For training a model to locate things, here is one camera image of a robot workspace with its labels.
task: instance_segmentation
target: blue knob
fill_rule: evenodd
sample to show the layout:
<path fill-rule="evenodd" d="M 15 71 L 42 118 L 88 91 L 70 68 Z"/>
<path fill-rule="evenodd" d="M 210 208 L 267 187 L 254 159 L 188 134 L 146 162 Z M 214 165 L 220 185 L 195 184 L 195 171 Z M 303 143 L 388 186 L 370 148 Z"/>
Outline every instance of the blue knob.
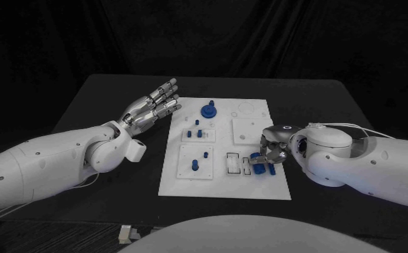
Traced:
<path fill-rule="evenodd" d="M 270 166 L 270 175 L 276 175 L 277 172 L 274 171 L 274 164 L 270 163 L 269 166 Z"/>
<path fill-rule="evenodd" d="M 260 153 L 253 153 L 253 154 L 251 154 L 251 158 L 259 157 L 260 155 L 261 155 Z M 254 173 L 256 173 L 257 175 L 261 175 L 261 174 L 266 173 L 266 172 L 267 172 L 267 170 L 266 170 L 264 164 L 263 164 L 263 163 L 257 163 L 257 164 L 254 165 Z"/>
<path fill-rule="evenodd" d="M 211 100 L 210 104 L 202 107 L 202 116 L 207 119 L 214 118 L 217 115 L 215 101 Z"/>
<path fill-rule="evenodd" d="M 198 171 L 198 160 L 194 160 L 194 166 L 192 166 L 194 171 Z"/>

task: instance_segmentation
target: white board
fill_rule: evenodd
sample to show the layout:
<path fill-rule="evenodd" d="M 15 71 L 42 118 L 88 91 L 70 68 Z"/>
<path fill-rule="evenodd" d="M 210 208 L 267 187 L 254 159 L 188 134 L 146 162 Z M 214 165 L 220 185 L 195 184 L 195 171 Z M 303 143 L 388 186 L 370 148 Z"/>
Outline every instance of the white board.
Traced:
<path fill-rule="evenodd" d="M 201 109 L 211 100 L 215 101 L 217 116 L 207 119 Z M 243 160 L 251 153 L 260 152 L 260 142 L 256 144 L 254 138 L 261 137 L 263 132 L 259 134 L 259 130 L 273 125 L 267 101 L 236 98 L 179 98 L 178 101 L 184 108 L 172 115 L 159 196 L 292 200 L 282 164 L 274 166 L 277 175 L 270 175 L 270 171 L 261 175 L 254 172 L 246 175 L 244 171 L 241 175 L 227 175 L 227 153 L 237 153 Z M 238 124 L 240 129 L 234 134 L 234 119 L 254 119 L 257 121 L 250 123 L 254 122 L 256 126 L 244 130 Z M 195 134 L 199 129 L 215 130 L 214 143 L 184 140 L 187 130 Z M 236 144 L 234 135 L 240 137 L 238 133 L 244 131 L 246 138 L 253 139 L 249 144 Z M 212 179 L 178 178 L 181 146 L 188 144 L 212 146 Z"/>

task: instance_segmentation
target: blue cylinder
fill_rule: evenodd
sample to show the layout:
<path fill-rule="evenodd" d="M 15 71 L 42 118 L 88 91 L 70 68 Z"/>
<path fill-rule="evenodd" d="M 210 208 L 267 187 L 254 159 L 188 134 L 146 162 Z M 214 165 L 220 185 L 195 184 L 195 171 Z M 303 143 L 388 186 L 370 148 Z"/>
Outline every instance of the blue cylinder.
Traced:
<path fill-rule="evenodd" d="M 270 163 L 269 166 L 270 166 L 270 175 L 276 175 L 277 172 L 274 171 L 274 164 Z"/>
<path fill-rule="evenodd" d="M 198 171 L 198 160 L 194 160 L 192 170 L 194 170 L 195 172 Z"/>
<path fill-rule="evenodd" d="M 202 116 L 207 119 L 214 118 L 217 115 L 215 101 L 211 100 L 210 104 L 202 107 Z"/>
<path fill-rule="evenodd" d="M 253 153 L 253 154 L 251 154 L 251 158 L 259 157 L 260 155 L 261 155 L 260 153 Z M 266 173 L 266 172 L 267 172 L 266 165 L 264 165 L 263 163 L 257 163 L 257 164 L 254 165 L 254 173 L 256 173 L 257 175 L 261 175 L 261 174 Z"/>

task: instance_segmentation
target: table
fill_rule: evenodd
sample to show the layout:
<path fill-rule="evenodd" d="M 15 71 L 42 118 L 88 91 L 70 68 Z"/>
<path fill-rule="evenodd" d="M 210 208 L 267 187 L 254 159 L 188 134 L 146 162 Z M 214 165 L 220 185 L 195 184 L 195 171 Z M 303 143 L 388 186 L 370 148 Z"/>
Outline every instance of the table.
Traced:
<path fill-rule="evenodd" d="M 117 120 L 127 105 L 171 77 L 93 75 L 54 132 Z M 184 97 L 264 98 L 276 124 L 348 122 L 371 128 L 344 84 L 335 80 L 178 77 Z M 361 194 L 349 186 L 315 183 L 293 158 L 285 162 L 292 201 L 159 196 L 171 117 L 139 136 L 148 151 L 140 163 L 123 161 L 93 186 L 70 190 L 15 211 L 5 219 L 117 222 L 168 226 L 212 215 L 266 215 L 321 225 L 347 234 L 403 235 L 408 207 Z M 360 130 L 351 135 L 358 137 Z"/>

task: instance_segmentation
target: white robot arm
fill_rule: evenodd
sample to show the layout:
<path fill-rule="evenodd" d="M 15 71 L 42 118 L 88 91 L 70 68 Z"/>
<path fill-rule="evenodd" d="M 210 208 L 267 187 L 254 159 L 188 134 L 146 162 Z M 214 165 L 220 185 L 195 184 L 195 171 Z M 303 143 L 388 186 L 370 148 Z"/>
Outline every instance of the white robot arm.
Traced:
<path fill-rule="evenodd" d="M 326 125 L 360 127 L 319 123 L 305 129 L 272 126 L 264 129 L 261 156 L 250 163 L 282 163 L 292 152 L 315 182 L 331 187 L 348 184 L 361 193 L 408 206 L 408 141 L 390 136 L 354 140 Z"/>
<path fill-rule="evenodd" d="M 45 199 L 114 170 L 125 158 L 139 162 L 145 144 L 132 139 L 182 108 L 176 79 L 136 100 L 119 121 L 32 139 L 0 153 L 0 209 Z"/>

